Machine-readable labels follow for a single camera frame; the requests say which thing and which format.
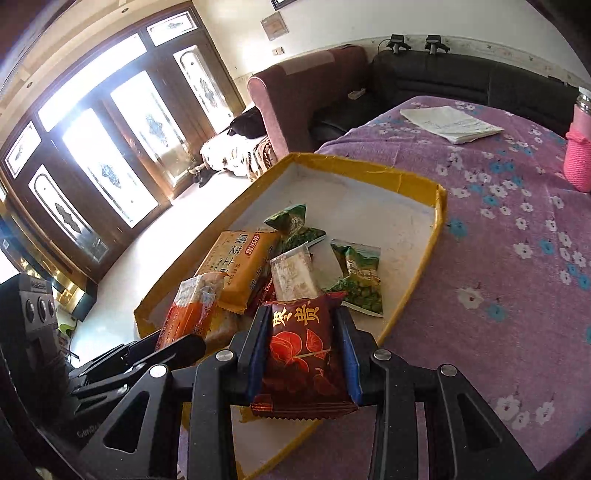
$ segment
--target pink knitted cover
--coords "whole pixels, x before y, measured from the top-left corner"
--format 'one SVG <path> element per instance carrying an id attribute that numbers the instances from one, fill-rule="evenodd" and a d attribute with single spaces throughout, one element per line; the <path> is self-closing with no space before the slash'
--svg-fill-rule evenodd
<path id="1" fill-rule="evenodd" d="M 591 192 L 591 141 L 570 126 L 564 159 L 564 176 L 580 192 Z"/>

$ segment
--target snack package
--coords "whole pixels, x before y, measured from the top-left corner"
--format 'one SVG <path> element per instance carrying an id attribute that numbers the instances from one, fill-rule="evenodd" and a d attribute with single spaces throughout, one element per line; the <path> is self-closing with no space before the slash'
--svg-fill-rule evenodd
<path id="1" fill-rule="evenodd" d="M 275 257 L 270 263 L 277 300 L 315 299 L 322 294 L 312 275 L 312 259 L 306 244 Z"/>
<path id="2" fill-rule="evenodd" d="M 216 306 L 212 313 L 212 322 L 205 336 L 206 354 L 215 352 L 230 344 L 238 332 L 238 315 Z"/>
<path id="3" fill-rule="evenodd" d="M 282 252 L 307 244 L 311 247 L 326 238 L 326 232 L 318 228 L 304 226 L 306 221 L 306 206 L 293 205 L 275 215 L 270 216 L 265 223 L 281 232 L 283 236 Z"/>
<path id="4" fill-rule="evenodd" d="M 383 317 L 381 281 L 378 277 L 380 249 L 342 240 L 330 243 L 345 276 L 329 291 L 345 291 L 343 305 L 373 317 Z"/>
<path id="5" fill-rule="evenodd" d="M 218 305 L 230 312 L 244 313 L 267 260 L 274 254 L 278 232 L 222 232 L 195 275 L 225 273 Z"/>
<path id="6" fill-rule="evenodd" d="M 181 282 L 160 330 L 156 350 L 195 333 L 205 339 L 222 293 L 224 273 L 204 273 Z"/>
<path id="7" fill-rule="evenodd" d="M 332 348 L 330 309 L 344 293 L 272 302 L 272 336 L 261 392 L 251 404 L 259 417 L 335 419 L 358 409 L 347 392 L 339 352 Z"/>

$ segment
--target orange snack package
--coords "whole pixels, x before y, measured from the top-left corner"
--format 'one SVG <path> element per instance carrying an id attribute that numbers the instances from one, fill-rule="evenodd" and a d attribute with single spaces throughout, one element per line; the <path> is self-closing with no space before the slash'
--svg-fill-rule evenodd
<path id="1" fill-rule="evenodd" d="M 195 275 L 226 274 L 218 305 L 242 314 L 268 268 L 280 238 L 279 232 L 222 232 Z"/>
<path id="2" fill-rule="evenodd" d="M 205 339 L 226 274 L 204 273 L 181 282 L 173 305 L 160 330 L 156 350 L 195 333 Z"/>

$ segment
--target white wall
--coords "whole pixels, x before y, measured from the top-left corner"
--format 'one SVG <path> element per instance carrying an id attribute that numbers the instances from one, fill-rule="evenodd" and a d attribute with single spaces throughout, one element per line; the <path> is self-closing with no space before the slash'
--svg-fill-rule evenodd
<path id="1" fill-rule="evenodd" d="M 567 41 L 526 0 L 297 0 L 280 10 L 290 32 L 273 42 L 261 27 L 274 13 L 270 0 L 193 1 L 233 78 L 310 50 L 399 33 L 498 43 L 591 81 Z M 273 57 L 279 46 L 286 55 Z"/>

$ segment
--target yellow cardboard tray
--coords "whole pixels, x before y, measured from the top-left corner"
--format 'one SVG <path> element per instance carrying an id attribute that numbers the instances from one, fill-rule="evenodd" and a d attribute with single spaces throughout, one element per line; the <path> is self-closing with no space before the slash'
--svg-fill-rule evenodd
<path id="1" fill-rule="evenodd" d="M 382 343 L 429 261 L 444 224 L 446 199 L 444 188 L 413 173 L 347 158 L 288 155 L 229 205 L 156 282 L 134 312 L 139 334 L 143 338 L 160 328 L 154 319 L 164 320 L 178 285 L 193 276 L 221 232 L 253 231 L 280 209 L 306 203 L 306 225 L 326 230 L 329 237 L 311 247 L 321 287 L 340 275 L 330 238 L 382 249 L 378 272 L 384 318 L 352 312 L 357 327 Z M 232 418 L 236 460 L 246 479 L 272 468 L 320 424 L 271 419 L 243 423 L 235 407 Z"/>

